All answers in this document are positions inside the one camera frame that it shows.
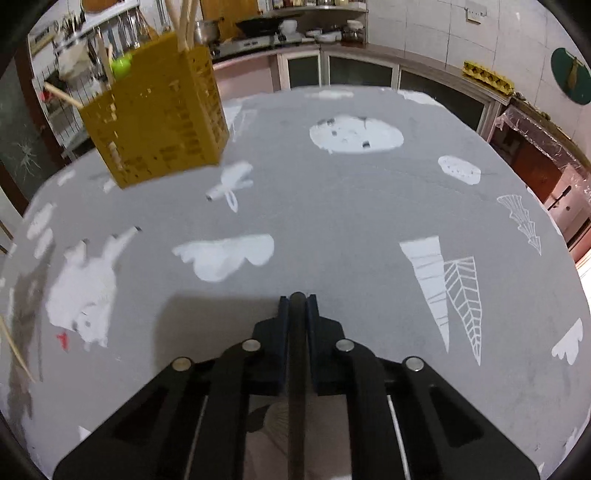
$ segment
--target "table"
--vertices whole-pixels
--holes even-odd
[[[33,200],[0,301],[37,381],[3,341],[0,406],[43,472],[175,357],[218,356],[303,291],[376,355],[424,358],[547,478],[589,421],[590,318],[525,184],[419,93],[297,89],[225,111],[220,167],[121,190],[92,151]],[[333,402],[310,399],[314,478],[348,473]],[[248,435],[245,478],[279,478],[284,416],[274,404]]]

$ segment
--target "red stain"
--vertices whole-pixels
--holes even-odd
[[[67,352],[69,341],[68,334],[66,332],[60,333],[59,335],[56,335],[56,338],[60,341],[62,350]]]

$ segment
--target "green round cutting board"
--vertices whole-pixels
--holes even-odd
[[[557,48],[552,54],[551,66],[554,78],[565,95],[579,105],[591,102],[591,75],[581,60],[575,59],[566,49]]]

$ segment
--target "cooking pot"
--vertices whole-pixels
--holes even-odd
[[[223,22],[224,18],[217,20],[198,20],[195,22],[195,31],[193,33],[195,43],[200,45],[211,45],[219,41],[220,28],[218,23]]]

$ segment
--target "yellow utensil holder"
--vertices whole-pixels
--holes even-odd
[[[209,49],[179,53],[174,33],[136,50],[129,75],[80,116],[121,188],[218,165],[229,136]]]

